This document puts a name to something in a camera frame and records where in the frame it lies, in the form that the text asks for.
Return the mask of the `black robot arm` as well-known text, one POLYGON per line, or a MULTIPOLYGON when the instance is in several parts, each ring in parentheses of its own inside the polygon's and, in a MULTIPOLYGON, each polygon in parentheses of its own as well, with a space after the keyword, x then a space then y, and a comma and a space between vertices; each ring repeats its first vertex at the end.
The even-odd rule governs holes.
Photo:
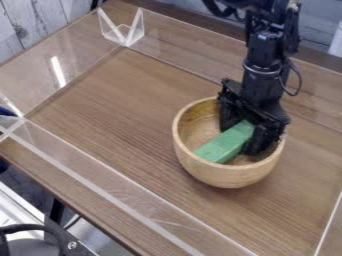
POLYGON ((296 90, 287 87, 288 76, 299 74, 289 56, 299 48, 299 0, 201 0, 213 16, 236 16, 244 22, 247 55, 239 83, 221 80, 219 127, 228 130, 243 120, 253 126, 241 152, 256 155, 276 144, 284 134, 289 117, 280 105, 284 95, 296 90))

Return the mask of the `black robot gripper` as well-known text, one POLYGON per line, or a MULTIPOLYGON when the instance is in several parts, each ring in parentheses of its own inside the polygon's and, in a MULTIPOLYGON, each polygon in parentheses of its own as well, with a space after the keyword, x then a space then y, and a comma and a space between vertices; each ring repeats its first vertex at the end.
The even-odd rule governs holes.
POLYGON ((243 147, 243 153, 255 156, 279 141, 289 123, 279 103, 283 65, 257 67, 244 63, 243 68, 241 83, 221 80, 221 91, 217 93, 219 128, 224 132, 243 119, 256 126, 243 147))

